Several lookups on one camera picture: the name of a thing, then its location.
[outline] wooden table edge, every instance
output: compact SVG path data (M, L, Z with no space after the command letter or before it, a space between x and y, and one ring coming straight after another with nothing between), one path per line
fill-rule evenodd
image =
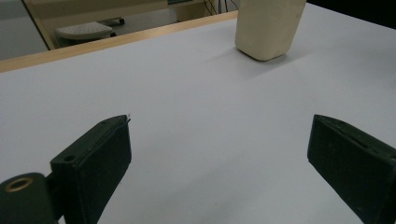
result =
M158 28L131 33L128 35L120 35L107 39L101 39L86 44L71 46L62 49L54 49L54 50L26 55L18 58L3 60L0 61L0 73L17 70L29 66L34 66L42 63L50 63L61 59L70 58L101 49L109 49L116 46L129 44L140 40L150 39L161 35L169 35L175 32L188 30L216 22L228 21L237 18L237 15L238 12L233 11L215 16L204 17L197 20L183 21L180 23L165 25Z

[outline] table surface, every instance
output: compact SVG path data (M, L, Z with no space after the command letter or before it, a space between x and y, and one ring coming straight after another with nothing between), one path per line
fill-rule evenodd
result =
M131 114L133 162L99 223L361 223L306 158L314 114L396 146L396 32L307 5L256 62L236 20L0 74L0 179Z

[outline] wall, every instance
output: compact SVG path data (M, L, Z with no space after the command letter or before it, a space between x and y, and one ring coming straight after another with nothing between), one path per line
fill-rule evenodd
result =
M47 51L21 0L0 0L0 60Z

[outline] white table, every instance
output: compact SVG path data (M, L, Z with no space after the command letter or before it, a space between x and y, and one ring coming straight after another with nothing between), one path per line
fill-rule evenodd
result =
M48 175L94 124L131 113L133 162L100 223L361 223L308 139L322 114L396 147L396 32L307 5L267 63L234 33L224 21L0 74L0 179Z

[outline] floor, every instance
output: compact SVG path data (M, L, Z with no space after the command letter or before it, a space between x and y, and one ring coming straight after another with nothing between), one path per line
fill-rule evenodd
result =
M125 20L120 25L118 20L99 21L100 23L111 26L117 35L126 35L129 33L160 27L172 23L177 23L176 11L172 8L152 11L149 13L136 14L132 16L122 17ZM73 46L86 43L92 40L68 40L58 38L61 47Z

